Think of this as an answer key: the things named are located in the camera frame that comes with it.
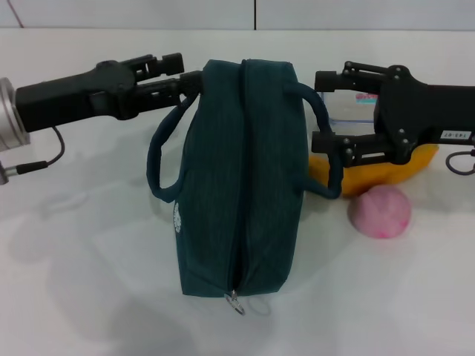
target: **dark green canvas bag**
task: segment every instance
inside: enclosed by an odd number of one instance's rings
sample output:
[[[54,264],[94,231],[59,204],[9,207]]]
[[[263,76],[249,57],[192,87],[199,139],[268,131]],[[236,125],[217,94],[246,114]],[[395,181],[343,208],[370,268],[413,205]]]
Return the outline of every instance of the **dark green canvas bag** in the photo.
[[[147,179],[154,196],[175,201],[184,294],[278,291],[292,265],[304,191],[340,195],[343,168],[336,155],[329,157],[328,188],[309,178],[302,98],[320,131],[331,134],[320,96],[298,83],[290,63],[210,61],[179,178],[169,188],[160,187],[161,147],[195,97],[161,122],[148,152]]]

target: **metal cylinder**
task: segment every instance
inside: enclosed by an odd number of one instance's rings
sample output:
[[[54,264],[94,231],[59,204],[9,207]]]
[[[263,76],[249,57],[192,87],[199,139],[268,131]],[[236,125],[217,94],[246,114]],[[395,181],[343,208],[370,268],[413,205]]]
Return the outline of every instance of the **metal cylinder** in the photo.
[[[30,143],[15,107],[15,89],[8,78],[0,79],[0,152]]]

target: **bag zipper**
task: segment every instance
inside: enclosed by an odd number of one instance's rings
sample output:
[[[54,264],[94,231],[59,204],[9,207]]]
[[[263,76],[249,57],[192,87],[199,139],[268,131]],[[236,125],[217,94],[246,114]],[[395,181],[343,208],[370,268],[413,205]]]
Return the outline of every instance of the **bag zipper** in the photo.
[[[243,287],[249,267],[249,256],[246,241],[246,214],[251,197],[251,152],[252,140],[251,123],[246,105],[246,60],[241,62],[239,68],[239,97],[244,112],[243,155],[241,161],[241,179],[239,202],[237,204],[238,216],[236,219],[235,236],[231,249],[231,262],[228,275],[228,289],[232,300],[237,302],[238,291]]]
[[[236,291],[232,291],[231,295],[225,294],[224,297],[229,305],[241,315],[246,315],[246,311],[238,301],[238,294]]]

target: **yellow object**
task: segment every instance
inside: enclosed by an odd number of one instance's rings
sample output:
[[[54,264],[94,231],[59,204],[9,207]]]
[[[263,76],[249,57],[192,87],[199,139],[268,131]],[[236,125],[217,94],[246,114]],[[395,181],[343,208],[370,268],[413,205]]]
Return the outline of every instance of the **yellow object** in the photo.
[[[439,146],[437,145],[419,146],[414,150],[412,158],[406,165],[379,163],[344,168],[344,178],[341,184],[342,194],[344,197],[354,197],[376,185],[404,182],[427,167],[438,150]],[[326,159],[310,156],[309,173],[312,178],[327,185],[329,169],[330,165]]]

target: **pink foam ball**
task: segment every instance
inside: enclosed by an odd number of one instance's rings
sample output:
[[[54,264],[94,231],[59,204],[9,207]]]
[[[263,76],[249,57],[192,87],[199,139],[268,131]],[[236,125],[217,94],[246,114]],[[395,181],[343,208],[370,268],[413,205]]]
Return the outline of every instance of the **pink foam ball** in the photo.
[[[348,217],[356,230],[376,239],[396,237],[410,222],[409,199],[393,185],[377,185],[355,198]]]

